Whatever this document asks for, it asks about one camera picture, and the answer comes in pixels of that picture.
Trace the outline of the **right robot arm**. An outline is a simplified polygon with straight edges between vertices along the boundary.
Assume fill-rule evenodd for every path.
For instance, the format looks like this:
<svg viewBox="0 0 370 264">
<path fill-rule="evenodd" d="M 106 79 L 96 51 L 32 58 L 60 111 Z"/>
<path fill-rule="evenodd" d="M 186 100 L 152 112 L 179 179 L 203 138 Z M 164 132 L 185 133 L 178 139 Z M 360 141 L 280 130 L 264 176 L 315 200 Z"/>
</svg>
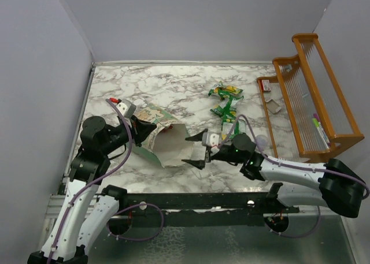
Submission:
<svg viewBox="0 0 370 264">
<path fill-rule="evenodd" d="M 186 140 L 201 142 L 206 148 L 203 160 L 186 160 L 198 169 L 212 161 L 223 161 L 241 165 L 240 172 L 250 180 L 282 182 L 265 199 L 267 209 L 273 213 L 285 207 L 308 205 L 356 218 L 362 200 L 369 195 L 365 181 L 335 158 L 326 163 L 302 163 L 269 157 L 257 152 L 257 145 L 245 133 L 235 135 L 230 144 L 222 143 L 218 133 L 207 129 Z"/>
</svg>

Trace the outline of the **green printed paper bag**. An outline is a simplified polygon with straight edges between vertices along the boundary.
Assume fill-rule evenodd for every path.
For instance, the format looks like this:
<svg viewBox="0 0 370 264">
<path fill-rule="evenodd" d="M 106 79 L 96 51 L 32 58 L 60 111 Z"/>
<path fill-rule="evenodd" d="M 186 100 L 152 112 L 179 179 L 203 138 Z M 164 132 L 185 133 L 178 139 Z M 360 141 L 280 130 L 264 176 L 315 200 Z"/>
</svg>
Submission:
<svg viewBox="0 0 370 264">
<path fill-rule="evenodd" d="M 194 143 L 186 140 L 189 133 L 185 123 L 152 103 L 135 115 L 138 119 L 157 126 L 140 147 L 132 148 L 135 154 L 163 168 L 182 166 L 185 159 L 191 158 Z"/>
</svg>

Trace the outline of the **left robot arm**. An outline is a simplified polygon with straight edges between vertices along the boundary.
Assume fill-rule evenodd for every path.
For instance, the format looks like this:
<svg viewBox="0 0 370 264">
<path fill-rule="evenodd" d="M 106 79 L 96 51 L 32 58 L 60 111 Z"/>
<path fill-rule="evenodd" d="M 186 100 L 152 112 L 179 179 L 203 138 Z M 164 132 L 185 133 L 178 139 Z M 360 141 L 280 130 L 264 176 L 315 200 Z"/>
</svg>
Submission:
<svg viewBox="0 0 370 264">
<path fill-rule="evenodd" d="M 108 155 L 125 146 L 139 146 L 156 128 L 135 116 L 130 122 L 108 125 L 104 118 L 92 116 L 82 125 L 82 145 L 71 163 L 69 184 L 53 230 L 40 251 L 28 263 L 87 263 L 96 238 L 113 214 L 126 211 L 127 191 L 108 187 L 97 207 L 88 213 L 90 203 L 110 166 Z"/>
</svg>

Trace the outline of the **yellow green snack packet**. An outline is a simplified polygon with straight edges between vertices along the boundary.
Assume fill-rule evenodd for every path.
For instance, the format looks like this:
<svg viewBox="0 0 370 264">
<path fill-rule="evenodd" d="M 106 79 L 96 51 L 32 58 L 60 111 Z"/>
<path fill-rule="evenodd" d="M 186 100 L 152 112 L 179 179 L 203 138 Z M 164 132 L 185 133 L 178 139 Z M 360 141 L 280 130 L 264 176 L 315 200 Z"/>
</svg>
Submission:
<svg viewBox="0 0 370 264">
<path fill-rule="evenodd" d="M 238 96 L 243 92 L 243 89 L 232 85 L 224 85 L 222 81 L 216 83 L 208 92 L 208 96 L 217 96 L 221 100 L 231 96 Z"/>
</svg>

